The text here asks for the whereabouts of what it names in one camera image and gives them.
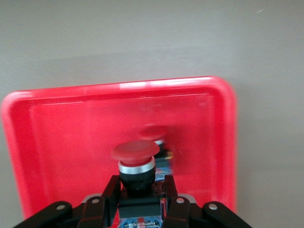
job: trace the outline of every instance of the red button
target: red button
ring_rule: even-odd
[[[116,146],[112,150],[112,157],[124,164],[137,165],[148,162],[159,150],[159,146],[153,141],[130,141]]]
[[[164,126],[148,126],[141,131],[140,136],[146,140],[159,140],[167,134],[167,129]]]

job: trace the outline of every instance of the blue label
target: blue label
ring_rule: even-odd
[[[157,217],[138,217],[123,218],[119,221],[119,228],[161,228],[162,218]]]
[[[165,179],[165,175],[171,175],[172,169],[170,167],[156,168],[155,181],[162,181]]]

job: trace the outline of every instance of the red plastic tray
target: red plastic tray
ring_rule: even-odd
[[[168,127],[179,193],[236,209],[236,97],[218,77],[17,91],[1,116],[25,218],[102,192],[111,150],[148,125]]]

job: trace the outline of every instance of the gray wall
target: gray wall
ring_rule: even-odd
[[[14,90],[217,75],[238,94],[238,213],[304,224],[304,1],[0,1]],[[22,220],[3,130],[0,221]]]

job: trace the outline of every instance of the screw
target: screw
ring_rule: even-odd
[[[176,199],[176,202],[177,202],[177,203],[184,203],[185,200],[184,200],[183,198],[178,197],[178,198]]]
[[[218,209],[217,205],[215,205],[214,203],[209,204],[209,208],[211,210],[217,210]]]
[[[56,210],[62,210],[63,208],[65,208],[66,206],[61,204],[59,206],[56,207]]]
[[[99,199],[92,200],[92,203],[98,203],[98,202],[99,202]]]

